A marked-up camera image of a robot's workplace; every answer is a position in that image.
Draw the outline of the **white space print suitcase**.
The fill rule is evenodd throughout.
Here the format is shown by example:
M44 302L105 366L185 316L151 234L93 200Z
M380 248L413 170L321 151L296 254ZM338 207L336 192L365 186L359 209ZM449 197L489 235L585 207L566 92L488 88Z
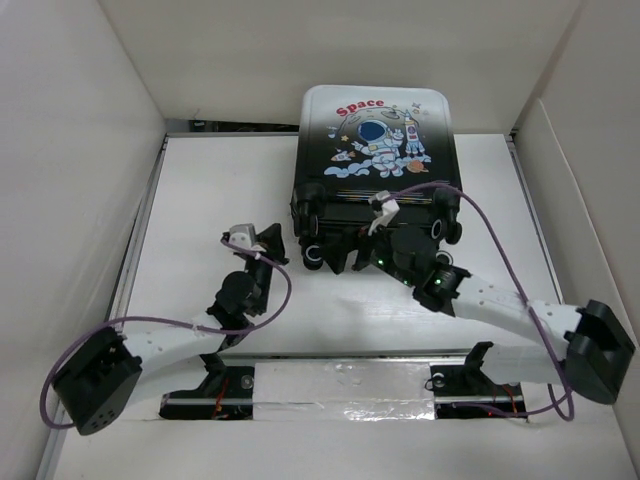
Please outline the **white space print suitcase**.
M368 199L397 194L392 227L417 225L437 243L462 236L460 201L422 183L461 188L450 107L428 88L319 85L304 97L290 201L305 268L328 266L320 249L367 228Z

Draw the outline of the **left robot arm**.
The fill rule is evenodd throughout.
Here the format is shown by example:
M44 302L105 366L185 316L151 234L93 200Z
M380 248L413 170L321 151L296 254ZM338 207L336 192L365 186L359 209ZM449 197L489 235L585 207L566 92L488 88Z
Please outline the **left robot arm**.
M166 394L213 398L226 392L220 353L257 331L252 318L266 313L272 275L288 260L282 227L261 232L240 224L222 244L241 258L204 313L189 321L128 316L100 324L76 340L54 363L42 391L54 391L70 427L83 436L113 423L129 406ZM122 333L127 323L153 324L150 331Z

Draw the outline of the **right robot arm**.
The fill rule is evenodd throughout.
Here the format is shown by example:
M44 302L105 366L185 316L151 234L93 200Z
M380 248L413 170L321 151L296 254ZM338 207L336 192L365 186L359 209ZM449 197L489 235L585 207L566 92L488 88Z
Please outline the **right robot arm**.
M462 368L462 381L474 393L495 384L567 385L595 403L612 405L619 396L636 347L612 309L591 300L585 306L525 300L454 265L436 241L415 226L352 230L320 249L324 262L340 274L347 256L352 266L379 268L412 290L422 307L454 318L474 320L529 340L505 346L481 340Z

